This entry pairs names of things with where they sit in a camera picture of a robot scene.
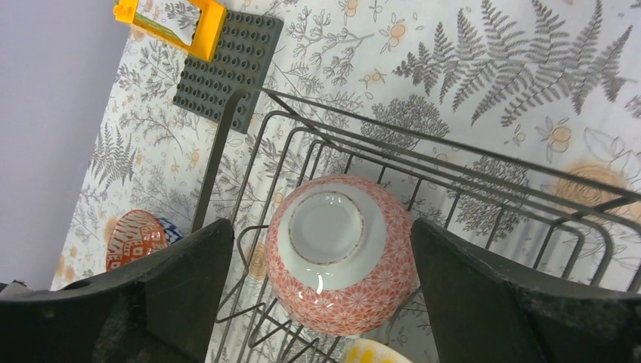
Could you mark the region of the yellow dotted white bowl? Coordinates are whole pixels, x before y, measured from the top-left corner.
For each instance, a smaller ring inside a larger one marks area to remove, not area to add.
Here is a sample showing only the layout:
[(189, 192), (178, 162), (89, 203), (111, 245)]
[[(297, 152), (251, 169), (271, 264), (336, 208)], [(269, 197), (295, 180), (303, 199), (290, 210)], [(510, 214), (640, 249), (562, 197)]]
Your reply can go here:
[(411, 360), (385, 344), (375, 340), (358, 338), (346, 344), (341, 362), (411, 363)]

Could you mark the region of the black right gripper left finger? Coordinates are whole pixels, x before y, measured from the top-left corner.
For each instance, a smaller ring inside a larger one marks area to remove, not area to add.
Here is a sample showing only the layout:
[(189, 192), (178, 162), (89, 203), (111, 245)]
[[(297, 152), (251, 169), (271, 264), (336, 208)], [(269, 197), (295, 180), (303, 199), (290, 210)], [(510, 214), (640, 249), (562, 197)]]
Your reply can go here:
[(202, 362), (234, 249), (219, 219), (128, 265), (1, 299), (3, 362)]

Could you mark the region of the blue zigzag orange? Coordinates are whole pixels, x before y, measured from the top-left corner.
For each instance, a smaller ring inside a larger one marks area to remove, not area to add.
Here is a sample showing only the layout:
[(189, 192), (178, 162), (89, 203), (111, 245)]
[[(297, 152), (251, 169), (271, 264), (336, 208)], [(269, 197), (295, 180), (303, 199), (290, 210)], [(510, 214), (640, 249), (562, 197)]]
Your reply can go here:
[(106, 271), (144, 258), (184, 238), (178, 226), (142, 209), (127, 212), (116, 222), (107, 241)]

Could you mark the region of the pink patterned bowl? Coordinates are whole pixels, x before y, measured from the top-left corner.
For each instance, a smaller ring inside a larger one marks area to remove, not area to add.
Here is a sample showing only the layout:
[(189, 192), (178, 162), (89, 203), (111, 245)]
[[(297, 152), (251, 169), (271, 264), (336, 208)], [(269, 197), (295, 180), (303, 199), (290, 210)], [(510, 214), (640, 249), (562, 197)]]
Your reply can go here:
[(336, 174), (304, 183), (273, 214), (265, 239), (280, 304), (295, 321), (333, 336), (386, 323), (418, 285), (412, 222), (374, 181)]

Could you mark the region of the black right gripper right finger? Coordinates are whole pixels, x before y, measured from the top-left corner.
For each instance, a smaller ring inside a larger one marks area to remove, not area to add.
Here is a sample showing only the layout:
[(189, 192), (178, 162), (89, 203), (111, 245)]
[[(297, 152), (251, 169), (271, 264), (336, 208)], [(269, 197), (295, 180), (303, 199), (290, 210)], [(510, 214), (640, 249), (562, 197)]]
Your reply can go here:
[(638, 362), (640, 297), (547, 275), (428, 219), (411, 246), (442, 362)]

